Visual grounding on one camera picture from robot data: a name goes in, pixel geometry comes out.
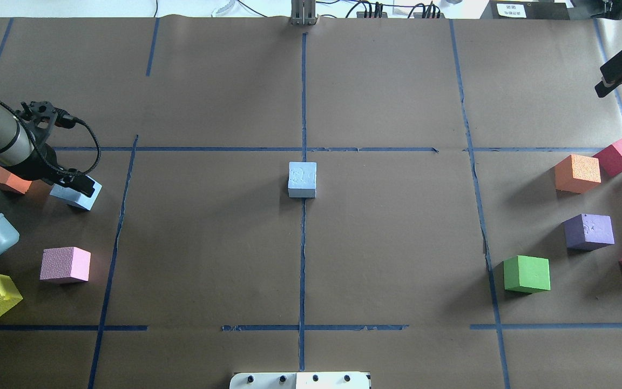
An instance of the metal bracket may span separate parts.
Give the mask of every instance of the metal bracket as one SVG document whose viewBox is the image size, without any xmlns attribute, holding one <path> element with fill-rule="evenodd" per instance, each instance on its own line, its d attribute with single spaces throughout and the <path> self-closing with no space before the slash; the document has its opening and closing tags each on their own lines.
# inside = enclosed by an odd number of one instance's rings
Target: metal bracket
<svg viewBox="0 0 622 389">
<path fill-rule="evenodd" d="M 238 373 L 229 389 L 371 389 L 368 372 Z"/>
<path fill-rule="evenodd" d="M 291 24 L 314 25 L 317 20 L 316 0 L 292 0 Z"/>
</svg>

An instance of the white block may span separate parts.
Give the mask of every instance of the white block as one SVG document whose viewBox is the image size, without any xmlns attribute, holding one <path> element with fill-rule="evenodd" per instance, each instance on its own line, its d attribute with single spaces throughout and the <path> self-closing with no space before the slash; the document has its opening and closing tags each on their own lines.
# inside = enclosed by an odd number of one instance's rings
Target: white block
<svg viewBox="0 0 622 389">
<path fill-rule="evenodd" d="M 316 197 L 316 163 L 290 162 L 287 190 L 289 197 L 303 199 Z"/>
<path fill-rule="evenodd" d="M 93 180 L 93 196 L 87 197 L 81 192 L 77 192 L 69 187 L 62 187 L 61 185 L 54 184 L 50 196 L 57 197 L 70 206 L 79 207 L 80 209 L 90 210 L 93 207 L 94 201 L 97 199 L 99 190 L 102 189 L 102 185 Z"/>
</svg>

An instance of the orange block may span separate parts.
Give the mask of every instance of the orange block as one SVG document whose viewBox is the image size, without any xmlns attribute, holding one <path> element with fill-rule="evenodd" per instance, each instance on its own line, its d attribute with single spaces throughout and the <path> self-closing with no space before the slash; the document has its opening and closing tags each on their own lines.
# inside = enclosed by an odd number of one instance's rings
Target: orange block
<svg viewBox="0 0 622 389">
<path fill-rule="evenodd" d="M 0 190 L 24 195 L 30 188 L 29 180 L 24 180 L 0 166 Z"/>
<path fill-rule="evenodd" d="M 561 160 L 553 170 L 556 173 L 556 189 L 584 193 L 601 184 L 599 160 L 582 155 L 570 155 Z"/>
</svg>

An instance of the cable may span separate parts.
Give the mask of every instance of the cable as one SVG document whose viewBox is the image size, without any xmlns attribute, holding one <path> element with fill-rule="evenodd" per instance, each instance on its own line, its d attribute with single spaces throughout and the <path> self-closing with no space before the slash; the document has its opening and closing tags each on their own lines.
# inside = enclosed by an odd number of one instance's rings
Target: cable
<svg viewBox="0 0 622 389">
<path fill-rule="evenodd" d="M 251 8 L 251 7 L 249 7 L 248 5 L 244 4 L 244 2 L 242 2 L 242 0 L 237 0 L 237 2 L 239 2 L 241 5 L 243 5 L 244 7 L 246 7 L 249 11 L 251 11 L 251 12 L 253 12 L 253 13 L 255 13 L 255 14 L 261 15 L 262 17 L 267 17 L 266 15 L 264 15 L 264 14 L 260 13 L 259 11 L 254 10 L 253 8 Z"/>
<path fill-rule="evenodd" d="M 364 0 L 362 0 L 362 1 L 360 1 L 360 2 L 356 2 L 356 4 L 355 4 L 355 5 L 353 5 L 353 7 L 352 7 L 352 8 L 350 8 L 349 12 L 347 12 L 347 16 L 345 16 L 345 19 L 347 19 L 348 17 L 350 17 L 350 14 L 352 13 L 352 11 L 353 11 L 356 7 L 358 7 L 358 5 L 360 5 L 360 4 L 363 4 L 363 15 L 364 15 L 364 17 L 366 17 L 366 3 L 368 3 L 368 2 L 365 2 Z"/>
<path fill-rule="evenodd" d="M 414 5 L 414 7 L 412 7 L 412 10 L 409 11 L 409 15 L 407 15 L 407 19 L 409 19 L 410 17 L 412 17 L 412 12 L 414 12 L 414 10 L 417 9 L 418 6 L 420 6 L 422 8 L 424 8 L 424 10 L 422 11 L 422 18 L 425 17 L 425 15 L 427 15 L 427 5 L 425 5 L 424 3 L 418 3 L 416 5 Z"/>
<path fill-rule="evenodd" d="M 32 148 L 33 148 L 33 150 L 35 150 L 35 153 L 37 154 L 37 157 L 40 157 L 40 159 L 50 169 L 54 170 L 55 172 L 59 173 L 60 175 L 65 175 L 65 176 L 84 176 L 84 175 L 92 172 L 97 167 L 97 164 L 99 163 L 99 160 L 102 157 L 102 149 L 99 147 L 99 142 L 97 141 L 97 136 L 94 134 L 93 130 L 91 130 L 90 126 L 88 126 L 85 121 L 83 121 L 83 120 L 81 120 L 81 119 L 79 119 L 79 118 L 77 118 L 75 116 L 73 118 L 73 121 L 75 121 L 79 125 L 84 126 L 88 130 L 88 133 L 93 138 L 93 142 L 96 144 L 96 148 L 97 148 L 96 160 L 94 161 L 93 165 L 88 170 L 86 170 L 85 172 L 78 172 L 77 170 L 74 171 L 74 172 L 71 172 L 70 170 L 59 169 L 58 167 L 56 167 L 56 166 L 52 165 L 51 163 L 49 163 L 47 161 L 47 159 L 42 156 L 42 152 L 40 151 L 40 148 L 38 147 L 37 142 L 35 142 L 35 135 L 33 135 L 30 132 L 30 130 L 28 130 L 27 126 L 23 125 L 23 118 L 21 118 L 19 114 L 17 114 L 13 109 L 11 109 L 10 106 L 6 105 L 5 102 L 3 102 L 1 100 L 0 100 L 0 106 L 2 106 L 5 110 L 9 111 L 9 113 L 11 113 L 13 115 L 13 117 L 18 121 L 18 123 L 20 123 L 20 125 L 25 130 L 25 134 L 28 136 L 28 139 L 32 143 Z"/>
</svg>

